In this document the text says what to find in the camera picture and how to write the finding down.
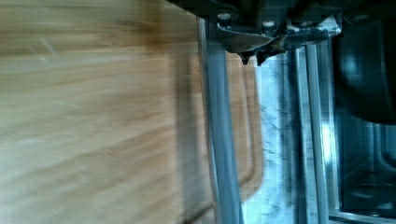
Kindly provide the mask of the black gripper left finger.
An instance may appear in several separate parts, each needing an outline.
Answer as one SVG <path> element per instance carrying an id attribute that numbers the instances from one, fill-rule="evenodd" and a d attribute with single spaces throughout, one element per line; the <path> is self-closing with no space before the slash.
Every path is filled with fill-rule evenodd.
<path id="1" fill-rule="evenodd" d="M 247 65 L 249 59 L 254 56 L 254 52 L 253 51 L 239 52 L 238 56 L 241 58 L 242 64 Z"/>

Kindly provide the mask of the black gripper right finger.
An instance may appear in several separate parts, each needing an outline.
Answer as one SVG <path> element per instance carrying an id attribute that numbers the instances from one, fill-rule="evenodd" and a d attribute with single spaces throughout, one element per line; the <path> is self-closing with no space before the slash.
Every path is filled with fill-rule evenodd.
<path id="1" fill-rule="evenodd" d="M 274 56 L 276 53 L 274 51 L 263 52 L 259 51 L 256 54 L 257 65 L 261 66 L 268 58 Z"/>

